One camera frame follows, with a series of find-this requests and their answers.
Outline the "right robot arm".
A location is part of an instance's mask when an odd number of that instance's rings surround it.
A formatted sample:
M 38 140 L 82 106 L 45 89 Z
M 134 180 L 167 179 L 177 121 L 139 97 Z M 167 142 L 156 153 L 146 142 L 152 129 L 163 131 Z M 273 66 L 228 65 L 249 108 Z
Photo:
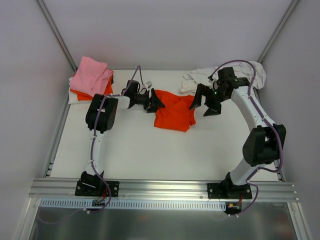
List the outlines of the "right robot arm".
M 204 104 L 204 116 L 217 116 L 222 102 L 232 100 L 244 117 L 250 131 L 243 147 L 242 160 L 218 184 L 207 184 L 208 198 L 251 199 L 249 181 L 259 171 L 272 172 L 267 166 L 274 161 L 283 165 L 283 147 L 287 130 L 276 124 L 258 103 L 246 77 L 237 77 L 232 67 L 217 71 L 218 79 L 211 86 L 199 83 L 190 109 Z

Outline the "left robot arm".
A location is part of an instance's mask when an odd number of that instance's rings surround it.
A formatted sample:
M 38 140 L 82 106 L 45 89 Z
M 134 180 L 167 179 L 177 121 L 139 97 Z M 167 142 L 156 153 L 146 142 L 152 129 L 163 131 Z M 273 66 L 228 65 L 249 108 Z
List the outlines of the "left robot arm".
M 116 113 L 119 109 L 130 109 L 140 105 L 147 113 L 155 113 L 165 104 L 156 95 L 154 88 L 147 88 L 139 92 L 139 82 L 128 80 L 126 88 L 119 94 L 95 94 L 85 116 L 85 123 L 90 133 L 90 152 L 85 170 L 80 176 L 79 182 L 86 186 L 88 192 L 93 196 L 100 195 L 105 184 L 104 175 L 104 154 L 107 133 L 110 131 L 116 120 Z

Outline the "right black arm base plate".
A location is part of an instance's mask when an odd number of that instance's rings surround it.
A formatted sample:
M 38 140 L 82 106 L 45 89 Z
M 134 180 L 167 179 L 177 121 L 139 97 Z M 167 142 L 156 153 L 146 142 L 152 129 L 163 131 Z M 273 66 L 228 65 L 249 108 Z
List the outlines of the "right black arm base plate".
M 208 183 L 207 195 L 209 199 L 239 199 L 240 197 L 245 200 L 252 199 L 251 187 L 248 184 Z

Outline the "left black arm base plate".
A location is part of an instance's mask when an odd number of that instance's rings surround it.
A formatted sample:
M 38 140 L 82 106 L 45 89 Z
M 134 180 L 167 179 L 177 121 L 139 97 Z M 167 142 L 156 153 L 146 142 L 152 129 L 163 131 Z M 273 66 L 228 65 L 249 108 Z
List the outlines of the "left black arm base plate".
M 75 195 L 80 197 L 118 197 L 119 181 L 107 181 L 106 184 L 98 179 L 94 182 L 86 183 L 81 179 L 77 181 Z

